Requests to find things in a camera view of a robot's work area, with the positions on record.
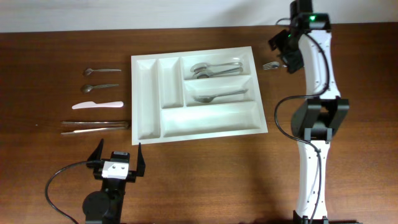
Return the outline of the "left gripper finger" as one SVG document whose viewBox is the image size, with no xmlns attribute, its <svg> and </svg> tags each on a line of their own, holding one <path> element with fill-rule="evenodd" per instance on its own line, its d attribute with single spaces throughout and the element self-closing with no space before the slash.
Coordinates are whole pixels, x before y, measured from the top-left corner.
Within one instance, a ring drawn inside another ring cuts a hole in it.
<svg viewBox="0 0 398 224">
<path fill-rule="evenodd" d="M 101 155 L 103 150 L 104 139 L 101 139 L 96 149 L 87 159 L 87 168 L 97 168 L 101 164 Z"/>
<path fill-rule="evenodd" d="M 145 174 L 145 170 L 146 170 L 146 163 L 142 154 L 141 143 L 139 143 L 136 170 L 132 171 L 131 174 L 133 177 L 143 177 Z"/>
</svg>

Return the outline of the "metal fork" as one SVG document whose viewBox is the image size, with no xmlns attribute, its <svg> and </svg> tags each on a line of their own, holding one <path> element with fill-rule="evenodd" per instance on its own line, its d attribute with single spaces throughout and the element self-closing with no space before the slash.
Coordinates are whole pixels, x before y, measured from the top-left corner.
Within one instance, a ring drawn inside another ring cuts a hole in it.
<svg viewBox="0 0 398 224">
<path fill-rule="evenodd" d="M 272 70 L 272 69 L 277 69 L 277 68 L 287 68 L 286 64 L 280 64 L 279 62 L 269 62 L 266 63 L 262 66 L 263 70 Z"/>
<path fill-rule="evenodd" d="M 236 90 L 236 91 L 227 92 L 227 93 L 220 93 L 220 94 L 211 95 L 211 96 L 193 96 L 193 99 L 199 103 L 211 103 L 217 97 L 240 95 L 240 94 L 245 94 L 247 91 L 248 91 L 248 89 L 242 89 L 242 90 Z"/>
</svg>

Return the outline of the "metal kitchen tongs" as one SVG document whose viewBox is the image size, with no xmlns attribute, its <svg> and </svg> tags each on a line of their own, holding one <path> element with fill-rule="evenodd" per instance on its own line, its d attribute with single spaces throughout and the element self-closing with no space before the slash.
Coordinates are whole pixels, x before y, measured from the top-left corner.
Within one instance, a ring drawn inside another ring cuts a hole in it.
<svg viewBox="0 0 398 224">
<path fill-rule="evenodd" d="M 76 126 L 78 129 L 62 132 L 61 135 L 129 129 L 128 121 L 62 121 L 62 124 Z"/>
</svg>

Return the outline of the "large metal spoon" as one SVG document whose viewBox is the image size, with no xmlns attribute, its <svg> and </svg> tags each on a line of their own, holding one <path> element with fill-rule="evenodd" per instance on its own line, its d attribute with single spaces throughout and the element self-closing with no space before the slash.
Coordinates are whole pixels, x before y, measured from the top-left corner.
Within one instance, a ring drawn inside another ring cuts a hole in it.
<svg viewBox="0 0 398 224">
<path fill-rule="evenodd" d="M 239 66 L 242 67 L 243 64 L 241 62 L 229 62 L 229 63 L 219 63 L 219 64 L 211 64 L 211 63 L 197 63 L 193 65 L 190 69 L 191 72 L 195 72 L 196 70 L 203 69 L 203 68 L 210 68 L 210 67 L 224 67 L 224 66 Z"/>
<path fill-rule="evenodd" d="M 231 68 L 231 69 L 223 70 L 220 72 L 212 72 L 208 68 L 203 68 L 203 69 L 199 69 L 198 71 L 196 71 L 193 74 L 192 78 L 193 79 L 210 78 L 210 77 L 213 77 L 216 75 L 224 75 L 227 73 L 242 72 L 242 71 L 243 71 L 242 67 Z"/>
</svg>

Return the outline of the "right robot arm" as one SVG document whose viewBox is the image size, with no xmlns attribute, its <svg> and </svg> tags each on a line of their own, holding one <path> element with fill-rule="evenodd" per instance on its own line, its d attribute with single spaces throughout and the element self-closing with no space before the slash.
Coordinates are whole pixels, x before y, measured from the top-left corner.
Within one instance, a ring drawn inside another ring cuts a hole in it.
<svg viewBox="0 0 398 224">
<path fill-rule="evenodd" d="M 328 223 L 325 204 L 326 160 L 331 141 L 349 110 L 341 97 L 331 61 L 331 24 L 327 13 L 316 13 L 311 0 L 290 3 L 290 24 L 269 40 L 279 50 L 287 71 L 305 72 L 306 94 L 293 114 L 288 138 L 300 156 L 299 195 L 294 223 Z"/>
</svg>

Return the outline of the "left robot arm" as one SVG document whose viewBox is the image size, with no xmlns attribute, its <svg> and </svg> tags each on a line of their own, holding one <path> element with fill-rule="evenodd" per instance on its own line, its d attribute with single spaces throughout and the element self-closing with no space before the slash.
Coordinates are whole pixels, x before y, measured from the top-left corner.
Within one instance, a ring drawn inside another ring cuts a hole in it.
<svg viewBox="0 0 398 224">
<path fill-rule="evenodd" d="M 83 201 L 86 223 L 120 223 L 126 184 L 144 176 L 146 169 L 141 145 L 138 145 L 136 170 L 131 170 L 130 153 L 113 151 L 109 159 L 103 159 L 103 144 L 101 140 L 87 159 L 87 168 L 93 170 L 93 177 L 102 181 L 102 185 L 99 191 L 90 193 Z"/>
</svg>

